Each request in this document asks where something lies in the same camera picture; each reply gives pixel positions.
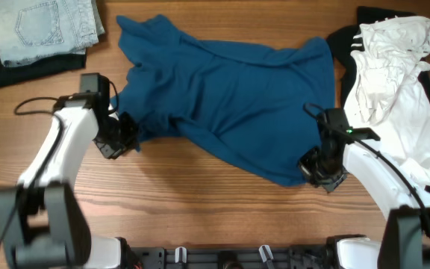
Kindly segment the dark blue polo shirt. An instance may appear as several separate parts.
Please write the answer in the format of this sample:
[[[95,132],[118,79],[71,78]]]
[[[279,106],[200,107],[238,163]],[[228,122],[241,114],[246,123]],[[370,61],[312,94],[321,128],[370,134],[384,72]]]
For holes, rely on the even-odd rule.
[[[303,107],[335,104],[334,64],[323,38],[274,49],[198,40],[162,15],[116,20],[119,47],[132,64],[119,111],[138,125],[140,142],[185,137],[278,185],[304,183],[299,159],[320,137]]]

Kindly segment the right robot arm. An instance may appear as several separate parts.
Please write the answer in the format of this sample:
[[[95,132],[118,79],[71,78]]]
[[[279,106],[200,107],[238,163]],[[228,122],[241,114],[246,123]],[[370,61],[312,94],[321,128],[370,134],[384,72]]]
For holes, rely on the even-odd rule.
[[[299,159],[306,180],[327,192],[349,174],[367,190],[386,219],[381,241],[365,235],[330,237],[324,268],[430,268],[430,193],[380,150],[370,128],[352,128],[341,108],[311,114],[321,144]]]

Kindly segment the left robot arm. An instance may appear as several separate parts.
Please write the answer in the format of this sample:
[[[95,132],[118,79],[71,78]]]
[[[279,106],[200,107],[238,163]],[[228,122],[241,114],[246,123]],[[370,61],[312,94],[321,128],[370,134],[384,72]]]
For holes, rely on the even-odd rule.
[[[106,159],[137,146],[137,124],[110,102],[115,84],[81,75],[79,91],[53,97],[52,125],[13,187],[0,187],[0,254],[9,268],[141,268],[124,238],[92,235],[74,195],[90,144]]]

